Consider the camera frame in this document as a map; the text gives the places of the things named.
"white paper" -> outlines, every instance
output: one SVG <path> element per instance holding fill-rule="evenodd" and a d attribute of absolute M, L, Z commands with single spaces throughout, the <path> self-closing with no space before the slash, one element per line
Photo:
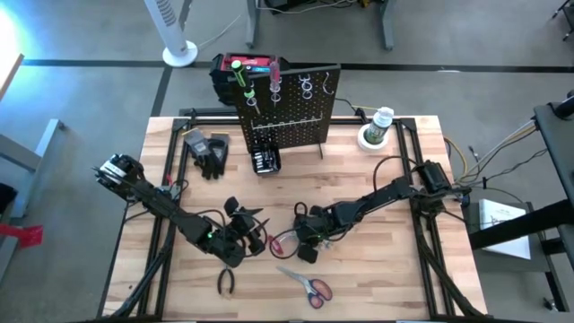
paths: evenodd
<path fill-rule="evenodd" d="M 526 211 L 523 209 L 492 202 L 487 199 L 480 200 L 478 205 L 480 208 L 481 230 L 526 214 Z M 530 259 L 528 236 L 484 247 L 483 249 L 513 257 Z"/>

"gray desk leg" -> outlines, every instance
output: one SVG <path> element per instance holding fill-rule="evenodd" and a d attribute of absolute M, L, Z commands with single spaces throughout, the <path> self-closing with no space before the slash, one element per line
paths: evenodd
<path fill-rule="evenodd" d="M 18 245 L 18 238 L 15 237 L 5 237 L 0 245 L 0 283 L 4 277 L 4 273 L 8 264 L 10 264 L 10 259 L 12 259 L 12 254 L 16 250 Z"/>
<path fill-rule="evenodd" d="M 35 187 L 36 180 L 38 179 L 38 174 L 40 173 L 42 158 L 44 157 L 44 154 L 52 142 L 54 133 L 57 129 L 62 128 L 63 126 L 64 124 L 62 124 L 58 119 L 51 119 L 49 121 L 48 126 L 44 131 L 44 135 L 36 146 L 35 154 L 39 157 L 37 167 L 35 170 L 30 171 L 29 174 L 26 174 L 26 179 L 22 183 L 22 186 L 18 191 L 18 195 L 14 199 L 12 209 L 6 213 L 7 216 L 10 216 L 11 218 L 22 218 L 24 216 L 26 208 L 28 207 L 28 202 L 30 201 L 30 197 L 32 195 L 32 191 Z"/>
<path fill-rule="evenodd" d="M 259 0 L 248 0 L 248 26 L 246 45 L 249 48 L 255 46 L 255 36 L 257 33 L 257 25 L 259 24 Z"/>
<path fill-rule="evenodd" d="M 383 46 L 386 50 L 393 50 L 395 40 L 393 38 L 393 11 L 396 0 L 384 0 L 380 5 L 380 22 L 383 29 Z"/>
<path fill-rule="evenodd" d="M 36 171 L 41 160 L 41 157 L 36 153 L 5 135 L 0 135 L 0 158 L 4 158 L 27 171 Z"/>

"tape roll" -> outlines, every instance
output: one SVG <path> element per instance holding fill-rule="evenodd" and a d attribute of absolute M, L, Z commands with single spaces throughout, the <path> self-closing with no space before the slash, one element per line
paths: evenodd
<path fill-rule="evenodd" d="M 357 134 L 357 144 L 359 144 L 359 147 L 367 153 L 377 153 L 387 144 L 388 133 L 385 134 L 385 137 L 380 144 L 369 144 L 365 139 L 365 131 L 367 131 L 368 128 L 369 124 L 363 125 L 363 127 L 361 127 L 359 134 Z"/>

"floor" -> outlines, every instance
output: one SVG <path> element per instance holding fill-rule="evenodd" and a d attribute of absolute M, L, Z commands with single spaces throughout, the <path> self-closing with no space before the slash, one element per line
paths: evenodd
<path fill-rule="evenodd" d="M 574 66 L 574 39 L 563 16 L 550 20 L 561 0 L 402 0 L 396 6 L 396 47 L 381 49 L 377 6 L 321 9 L 305 14 L 261 14 L 256 48 L 244 46 L 245 4 L 237 0 L 172 0 L 183 10 L 187 39 L 197 44 L 238 22 L 198 60 L 222 52 L 261 52 L 293 62 L 416 65 Z M 16 31 L 19 48 L 36 63 L 23 66 L 0 102 L 0 129 L 30 148 L 50 118 L 67 129 L 47 157 L 46 174 L 25 225 L 42 224 L 41 246 L 19 250 L 0 283 L 0 321 L 63 322 L 92 319 L 100 304 L 123 204 L 93 180 L 90 167 L 113 153 L 137 156 L 151 114 L 221 103 L 204 68 L 174 69 L 158 61 L 163 45 L 140 0 L 4 0 L 0 28 Z M 92 66 L 78 62 L 91 60 Z M 449 73 L 342 71 L 337 96 L 358 105 L 388 106 L 398 114 L 439 115 L 445 135 L 465 150 L 487 152 L 526 123 L 532 107 L 562 100 L 574 86 L 570 73 Z M 156 97 L 160 80 L 169 81 Z M 349 115 L 342 102 L 336 115 Z M 543 147 L 539 135 L 507 149 L 486 173 L 521 162 Z M 461 163 L 453 157 L 453 167 Z M 18 187 L 22 173 L 0 162 L 0 180 Z M 492 182 L 541 207 L 564 197 L 548 156 Z M 500 202 L 506 196 L 476 192 Z M 574 275 L 555 257 L 574 306 Z M 574 314 L 541 306 L 550 291 L 542 274 L 479 273 L 489 312 L 497 318 L 571 322 Z"/>

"wooden tabletop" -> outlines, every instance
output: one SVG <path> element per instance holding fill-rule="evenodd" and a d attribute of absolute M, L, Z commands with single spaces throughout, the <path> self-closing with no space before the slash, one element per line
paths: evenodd
<path fill-rule="evenodd" d="M 439 119 L 416 118 L 424 159 L 440 162 L 452 179 Z M 173 118 L 151 118 L 140 161 L 145 176 L 153 184 L 161 183 Z M 222 210 L 223 203 L 235 196 L 246 208 L 263 207 L 257 218 L 270 218 L 270 234 L 290 229 L 293 206 L 301 201 L 309 205 L 330 205 L 342 200 L 355 200 L 372 191 L 372 171 L 384 156 L 400 154 L 396 131 L 389 130 L 389 143 L 377 154 L 366 154 L 356 144 L 359 126 L 331 126 L 324 160 L 317 146 L 281 151 L 282 169 L 271 177 L 259 177 L 251 169 L 250 159 L 239 126 L 202 126 L 204 135 L 230 133 L 230 155 L 225 175 L 217 181 L 206 181 L 188 161 L 186 179 L 190 188 L 182 196 L 182 207 L 189 212 L 209 208 Z M 172 177 L 176 178 L 181 140 L 178 141 Z M 378 185 L 402 176 L 398 159 L 389 160 L 378 171 Z M 462 212 L 455 202 L 446 202 L 455 214 Z M 135 206 L 130 214 L 142 209 Z M 483 293 L 465 226 L 449 216 L 437 219 L 448 273 L 468 300 L 486 312 Z M 141 279 L 145 268 L 153 217 L 144 215 L 128 222 L 121 236 L 104 314 L 117 309 Z M 334 298 L 320 310 L 313 310 L 303 286 L 276 269 L 281 265 L 311 278 L 327 282 Z M 268 250 L 246 258 L 233 269 L 235 293 L 223 299 L 216 282 L 223 263 L 186 242 L 177 233 L 164 319 L 174 320 L 356 320 L 356 319 L 427 319 L 429 317 L 413 223 L 407 201 L 396 202 L 367 215 L 362 223 L 330 249 L 319 251 L 316 264 L 297 257 L 273 258 Z M 148 311 L 155 304 L 157 281 L 152 285 Z M 439 283 L 433 285 L 441 304 Z"/>
<path fill-rule="evenodd" d="M 4 97 L 24 56 L 20 53 L 0 54 L 0 100 Z"/>

